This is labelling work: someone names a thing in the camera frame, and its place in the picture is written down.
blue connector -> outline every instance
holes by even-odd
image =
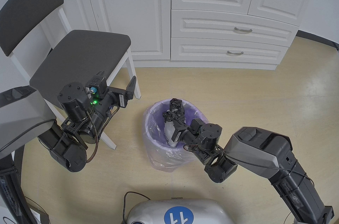
[[[91,87],[90,93],[91,93],[91,94],[95,94],[96,92],[97,92],[97,88]]]

white chair frame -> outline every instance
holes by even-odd
[[[58,8],[58,15],[59,18],[62,22],[63,27],[66,30],[66,33],[69,33],[70,31],[72,31],[72,28],[70,26],[70,23],[68,22],[68,19],[66,17],[66,14],[62,8],[62,6],[60,6]],[[20,62],[18,61],[18,59],[15,57],[14,53],[11,52],[9,55],[10,59],[12,60],[12,62],[14,63],[14,65],[17,67],[17,69],[19,70],[19,72],[22,74],[22,76],[27,80],[27,82],[29,83],[31,76],[27,73],[27,71],[23,68],[23,66],[20,64]],[[132,59],[132,53],[130,51],[130,47],[127,49],[127,51],[125,52],[124,56],[121,58],[121,60],[119,61],[118,65],[115,67],[115,69],[112,71],[112,73],[110,74],[110,76],[107,78],[107,84],[111,84],[113,79],[115,78],[115,76],[117,75],[117,73],[119,72],[119,70],[121,69],[121,67],[123,66],[123,64],[126,62],[126,66],[128,69],[128,73],[129,73],[129,77],[132,78],[134,75],[136,75],[135,73],[135,68],[134,68],[134,63],[133,63],[133,59]],[[141,97],[141,93],[140,93],[140,88],[139,88],[139,84],[138,84],[138,78],[137,78],[137,83],[135,85],[135,91],[134,91],[134,95],[136,98],[140,99]],[[55,116],[61,120],[64,121],[66,118],[57,110],[57,108],[50,102],[48,102],[45,99],[46,103],[48,104],[48,106],[50,107],[50,109],[53,111],[53,113],[55,114]],[[111,149],[115,150],[115,148],[117,147],[116,144],[103,132],[101,134],[101,138],[100,138],[103,142],[105,142],[108,147],[110,147]]]

gray upholstery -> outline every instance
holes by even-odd
[[[0,10],[0,47],[6,56],[64,0],[8,0]]]
[[[50,52],[29,84],[61,108],[57,95],[66,84],[78,81],[85,85],[102,70],[108,78],[129,46],[127,35],[73,30]]]

trash can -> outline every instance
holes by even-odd
[[[146,109],[143,115],[143,141],[151,165],[160,171],[172,172],[183,164],[196,160],[193,153],[183,149],[184,143],[179,142],[175,148],[166,142],[164,132],[165,121],[162,113],[167,111],[171,99],[155,103]],[[209,123],[203,113],[185,100],[182,100],[185,108],[186,124],[190,125],[195,118]]]

white robot body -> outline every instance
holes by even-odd
[[[210,199],[150,200],[137,204],[127,224],[235,224],[217,201]]]

